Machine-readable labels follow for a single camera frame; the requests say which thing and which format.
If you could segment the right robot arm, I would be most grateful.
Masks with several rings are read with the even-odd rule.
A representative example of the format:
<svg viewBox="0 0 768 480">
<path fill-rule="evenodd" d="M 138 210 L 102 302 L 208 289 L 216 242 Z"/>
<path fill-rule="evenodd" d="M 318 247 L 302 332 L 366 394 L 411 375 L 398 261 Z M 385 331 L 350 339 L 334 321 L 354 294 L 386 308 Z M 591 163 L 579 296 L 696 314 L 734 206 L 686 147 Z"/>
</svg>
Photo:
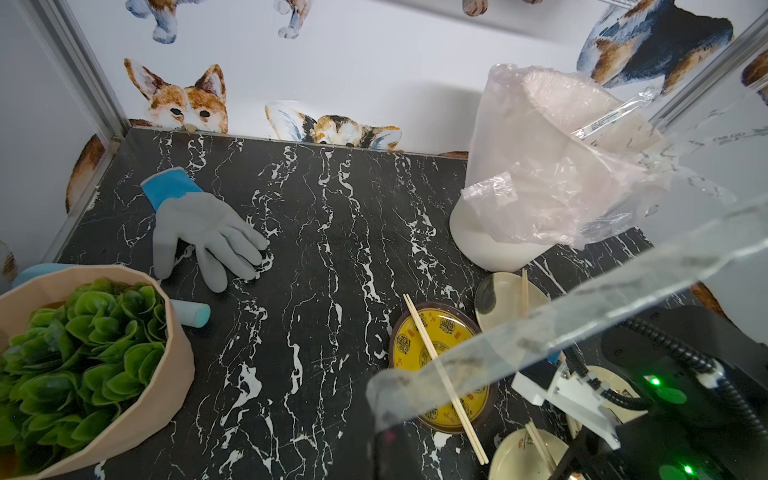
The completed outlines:
<svg viewBox="0 0 768 480">
<path fill-rule="evenodd" d="M 582 429 L 553 478 L 766 478 L 766 345 L 683 306 L 650 308 L 605 330 L 600 346 L 648 410 L 617 426 L 617 449 Z"/>
</svg>

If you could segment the bare wooden chopsticks pair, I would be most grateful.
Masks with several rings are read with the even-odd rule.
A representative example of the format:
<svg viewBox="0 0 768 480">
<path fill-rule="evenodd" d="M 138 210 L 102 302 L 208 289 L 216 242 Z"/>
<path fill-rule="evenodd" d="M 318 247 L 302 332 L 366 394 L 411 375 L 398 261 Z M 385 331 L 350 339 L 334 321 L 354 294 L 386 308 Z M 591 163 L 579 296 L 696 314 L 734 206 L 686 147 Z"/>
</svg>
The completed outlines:
<svg viewBox="0 0 768 480">
<path fill-rule="evenodd" d="M 456 414 L 460 420 L 461 426 L 469 439 L 469 442 L 473 448 L 475 456 L 477 457 L 481 465 L 488 465 L 490 463 L 489 458 L 484 450 L 484 447 L 482 446 L 479 440 L 479 437 L 471 423 L 469 416 L 467 415 L 466 411 L 463 408 L 463 405 L 461 404 L 460 398 L 456 393 L 445 368 L 443 367 L 441 361 L 439 360 L 439 355 L 437 353 L 437 350 L 434 348 L 432 339 L 428 334 L 427 328 L 421 318 L 419 311 L 417 310 L 415 304 L 413 303 L 411 297 L 408 294 L 404 294 L 403 298 L 405 300 L 406 306 L 408 307 L 409 313 L 411 314 L 414 325 L 417 328 L 422 338 L 422 341 L 427 349 L 430 359 L 432 360 L 432 363 L 435 364 L 435 369 L 439 373 L 443 386 L 450 396 L 451 404 L 453 405 L 454 410 L 456 411 Z"/>
</svg>

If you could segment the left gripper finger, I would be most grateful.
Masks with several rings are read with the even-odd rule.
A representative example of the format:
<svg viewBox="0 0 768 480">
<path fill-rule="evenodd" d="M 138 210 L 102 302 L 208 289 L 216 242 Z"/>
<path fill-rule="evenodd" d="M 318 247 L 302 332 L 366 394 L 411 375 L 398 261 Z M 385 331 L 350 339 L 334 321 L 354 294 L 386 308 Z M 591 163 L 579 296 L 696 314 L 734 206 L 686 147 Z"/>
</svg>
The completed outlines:
<svg viewBox="0 0 768 480">
<path fill-rule="evenodd" d="M 371 478 L 375 480 L 424 480 L 417 445 L 409 439 L 403 424 L 373 435 Z"/>
</svg>

